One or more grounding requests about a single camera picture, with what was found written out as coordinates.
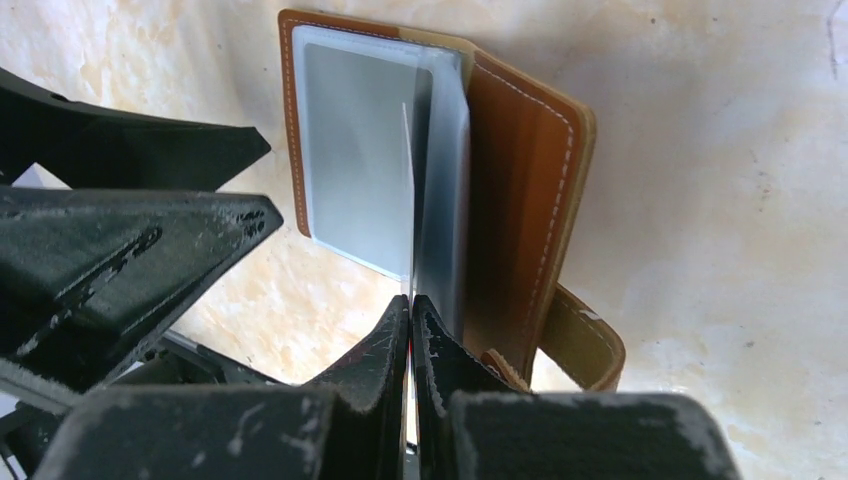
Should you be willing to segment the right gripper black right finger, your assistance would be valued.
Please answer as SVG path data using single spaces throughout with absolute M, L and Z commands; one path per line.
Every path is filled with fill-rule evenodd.
M 424 479 L 735 479 L 713 417 L 668 393 L 523 393 L 447 332 L 433 303 L 411 313 Z

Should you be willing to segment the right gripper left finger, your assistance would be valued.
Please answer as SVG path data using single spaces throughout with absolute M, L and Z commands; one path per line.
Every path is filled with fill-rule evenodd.
M 400 479 L 410 302 L 298 386 L 118 385 L 58 429 L 39 479 Z

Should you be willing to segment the brown leather card holder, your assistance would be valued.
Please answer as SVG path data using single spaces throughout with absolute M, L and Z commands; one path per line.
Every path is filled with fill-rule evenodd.
M 467 61 L 471 116 L 470 242 L 464 346 L 514 384 L 528 384 L 543 351 L 580 388 L 617 388 L 619 335 L 558 281 L 596 139 L 593 112 L 450 34 L 287 8 L 278 16 L 296 222 L 314 232 L 305 197 L 305 118 L 295 111 L 294 30 L 448 47 Z

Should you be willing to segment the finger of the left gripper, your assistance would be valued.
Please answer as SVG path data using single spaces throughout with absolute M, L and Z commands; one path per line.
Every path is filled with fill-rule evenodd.
M 73 189 L 215 191 L 269 153 L 254 127 L 94 106 L 1 73 L 1 183 L 39 164 Z

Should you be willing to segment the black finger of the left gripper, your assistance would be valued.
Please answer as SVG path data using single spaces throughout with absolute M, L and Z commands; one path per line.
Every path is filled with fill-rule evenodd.
M 263 195 L 1 190 L 1 388 L 71 406 L 281 227 Z

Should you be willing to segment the black credit card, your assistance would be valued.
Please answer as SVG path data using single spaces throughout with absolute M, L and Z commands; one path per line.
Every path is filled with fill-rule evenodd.
M 408 275 L 416 102 L 429 73 L 399 51 L 304 48 L 312 236 L 389 278 Z

